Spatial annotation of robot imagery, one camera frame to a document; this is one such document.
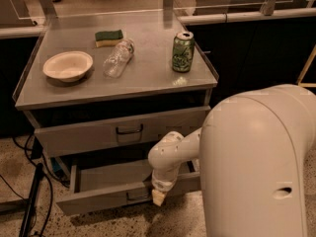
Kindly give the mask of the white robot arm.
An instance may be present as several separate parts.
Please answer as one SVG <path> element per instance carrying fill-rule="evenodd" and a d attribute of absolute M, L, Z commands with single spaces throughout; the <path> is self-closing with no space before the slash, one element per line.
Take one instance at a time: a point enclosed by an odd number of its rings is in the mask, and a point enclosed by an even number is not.
<path fill-rule="evenodd" d="M 284 84 L 231 96 L 201 128 L 149 152 L 163 203 L 182 163 L 197 159 L 207 237 L 307 237 L 303 168 L 316 146 L 316 95 Z"/>

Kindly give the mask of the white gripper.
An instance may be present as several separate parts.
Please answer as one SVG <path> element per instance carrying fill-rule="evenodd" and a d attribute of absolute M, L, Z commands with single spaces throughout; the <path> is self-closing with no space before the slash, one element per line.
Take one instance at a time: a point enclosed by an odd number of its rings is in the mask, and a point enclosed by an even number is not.
<path fill-rule="evenodd" d="M 176 184 L 178 178 L 177 171 L 154 170 L 152 172 L 152 185 L 155 190 L 152 191 L 153 203 L 161 206 L 165 200 L 166 194 Z"/>

